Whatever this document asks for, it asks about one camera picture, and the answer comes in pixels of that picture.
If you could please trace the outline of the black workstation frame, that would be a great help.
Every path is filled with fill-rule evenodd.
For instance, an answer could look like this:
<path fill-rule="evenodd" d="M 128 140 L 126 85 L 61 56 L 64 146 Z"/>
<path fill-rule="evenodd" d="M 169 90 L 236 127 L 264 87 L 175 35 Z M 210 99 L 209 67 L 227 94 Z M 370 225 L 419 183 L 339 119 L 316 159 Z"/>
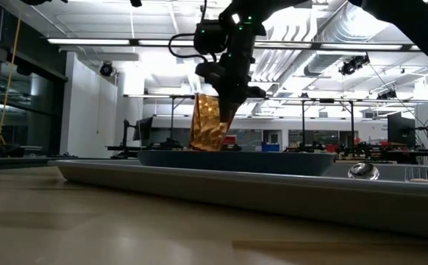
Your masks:
<path fill-rule="evenodd" d="M 302 106 L 302 149 L 305 148 L 305 102 L 312 103 L 321 103 L 321 104 L 334 104 L 339 103 L 342 107 L 346 107 L 345 104 L 349 105 L 347 111 L 351 114 L 350 122 L 351 122 L 351 134 L 352 134 L 352 143 L 351 150 L 352 156 L 355 157 L 355 129 L 354 129 L 354 101 L 352 99 L 333 99 L 333 98 L 300 98 L 301 106 Z"/>
<path fill-rule="evenodd" d="M 175 144 L 176 140 L 174 139 L 174 111 L 175 109 L 186 99 L 195 99 L 193 95 L 172 95 L 171 98 L 171 126 L 170 126 L 170 141 L 172 144 Z M 181 101 L 175 105 L 175 100 L 180 99 Z"/>

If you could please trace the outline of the ceiling light rail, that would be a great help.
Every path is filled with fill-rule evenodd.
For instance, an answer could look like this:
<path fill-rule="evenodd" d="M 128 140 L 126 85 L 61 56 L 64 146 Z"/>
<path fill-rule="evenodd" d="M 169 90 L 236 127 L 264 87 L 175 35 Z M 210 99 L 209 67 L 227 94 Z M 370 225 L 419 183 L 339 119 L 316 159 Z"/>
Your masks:
<path fill-rule="evenodd" d="M 50 44 L 59 46 L 142 46 L 167 47 L 166 39 L 92 39 L 92 38 L 48 38 Z M 420 52 L 413 43 L 325 43 L 306 41 L 257 40 L 256 49 L 298 49 L 330 51 L 368 52 Z"/>

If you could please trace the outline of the cluttered black workstation table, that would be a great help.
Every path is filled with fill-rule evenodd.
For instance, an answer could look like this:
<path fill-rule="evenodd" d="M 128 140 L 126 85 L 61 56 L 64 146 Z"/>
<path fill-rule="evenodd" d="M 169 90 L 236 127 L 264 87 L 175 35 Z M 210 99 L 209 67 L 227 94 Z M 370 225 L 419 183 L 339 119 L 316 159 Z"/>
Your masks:
<path fill-rule="evenodd" d="M 286 147 L 283 152 L 329 153 L 335 156 L 336 163 L 361 160 L 375 163 L 428 164 L 428 149 L 407 147 L 404 144 L 389 144 L 385 141 L 377 145 L 361 142 L 351 147 L 344 144 L 314 142 L 312 145 Z"/>

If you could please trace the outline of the dark blue plate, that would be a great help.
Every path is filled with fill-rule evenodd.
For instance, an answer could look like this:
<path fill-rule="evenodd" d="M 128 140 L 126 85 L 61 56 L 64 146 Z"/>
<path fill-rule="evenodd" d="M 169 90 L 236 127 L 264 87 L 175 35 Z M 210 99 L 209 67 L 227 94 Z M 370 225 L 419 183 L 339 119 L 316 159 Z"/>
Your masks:
<path fill-rule="evenodd" d="M 144 166 L 321 176 L 332 165 L 334 156 L 307 152 L 147 150 L 139 152 L 138 159 Z"/>

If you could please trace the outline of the black monitor on arm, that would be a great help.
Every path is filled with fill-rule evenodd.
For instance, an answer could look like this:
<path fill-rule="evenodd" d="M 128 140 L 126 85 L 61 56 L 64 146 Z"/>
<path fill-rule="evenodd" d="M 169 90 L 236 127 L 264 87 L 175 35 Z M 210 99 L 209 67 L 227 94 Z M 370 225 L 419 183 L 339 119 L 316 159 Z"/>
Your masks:
<path fill-rule="evenodd" d="M 152 123 L 153 123 L 152 117 L 138 120 L 136 121 L 135 124 L 130 124 L 128 120 L 124 119 L 123 121 L 124 133 L 123 133 L 123 139 L 122 139 L 121 145 L 123 147 L 127 146 L 129 128 L 132 128 L 134 130 L 132 135 L 133 141 L 148 140 L 151 132 Z"/>

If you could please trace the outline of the large black monitor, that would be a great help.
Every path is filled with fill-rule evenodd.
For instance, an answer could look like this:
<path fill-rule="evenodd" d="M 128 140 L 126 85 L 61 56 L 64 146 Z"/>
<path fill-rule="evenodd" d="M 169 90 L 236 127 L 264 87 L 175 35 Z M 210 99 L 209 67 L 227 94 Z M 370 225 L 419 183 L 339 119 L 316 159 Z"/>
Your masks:
<path fill-rule="evenodd" d="M 415 122 L 413 119 L 402 117 L 401 113 L 387 116 L 388 142 L 415 146 Z"/>

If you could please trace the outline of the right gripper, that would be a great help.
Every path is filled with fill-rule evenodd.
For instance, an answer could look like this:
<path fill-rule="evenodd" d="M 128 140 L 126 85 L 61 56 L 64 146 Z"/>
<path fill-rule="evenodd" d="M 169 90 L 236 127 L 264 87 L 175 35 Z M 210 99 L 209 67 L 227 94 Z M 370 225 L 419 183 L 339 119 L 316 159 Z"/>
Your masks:
<path fill-rule="evenodd" d="M 215 89 L 219 98 L 220 121 L 228 122 L 248 98 L 265 97 L 264 90 L 249 85 L 255 38 L 263 35 L 265 29 L 249 23 L 221 23 L 221 26 L 227 33 L 227 48 L 221 52 L 219 61 L 200 63 L 195 73 Z"/>

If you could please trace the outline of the grey plastic tray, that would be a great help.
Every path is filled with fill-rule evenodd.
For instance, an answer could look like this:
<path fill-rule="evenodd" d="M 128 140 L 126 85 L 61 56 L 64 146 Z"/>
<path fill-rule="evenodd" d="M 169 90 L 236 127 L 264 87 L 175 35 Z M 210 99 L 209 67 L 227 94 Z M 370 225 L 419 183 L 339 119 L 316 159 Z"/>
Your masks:
<path fill-rule="evenodd" d="M 162 197 L 333 222 L 428 238 L 428 181 L 395 178 L 409 167 L 382 165 L 378 180 L 143 166 L 137 160 L 55 160 L 70 181 Z"/>

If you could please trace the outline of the amber glass cup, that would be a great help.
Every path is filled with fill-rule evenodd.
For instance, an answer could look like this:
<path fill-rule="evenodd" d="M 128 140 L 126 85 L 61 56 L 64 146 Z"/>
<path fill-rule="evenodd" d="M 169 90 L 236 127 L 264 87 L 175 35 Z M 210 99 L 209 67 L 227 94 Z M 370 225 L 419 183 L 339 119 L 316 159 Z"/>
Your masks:
<path fill-rule="evenodd" d="M 190 147 L 196 150 L 220 151 L 234 116 L 221 121 L 218 98 L 203 93 L 195 96 L 190 129 Z"/>

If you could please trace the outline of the spoon with orange handle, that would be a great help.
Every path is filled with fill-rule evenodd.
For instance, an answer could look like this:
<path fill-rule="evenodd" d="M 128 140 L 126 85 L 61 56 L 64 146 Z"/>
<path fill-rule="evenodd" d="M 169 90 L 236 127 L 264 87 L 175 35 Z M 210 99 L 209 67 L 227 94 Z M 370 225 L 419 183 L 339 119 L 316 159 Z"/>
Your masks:
<path fill-rule="evenodd" d="M 352 179 L 378 180 L 379 170 L 372 163 L 356 163 L 348 170 L 347 176 Z"/>

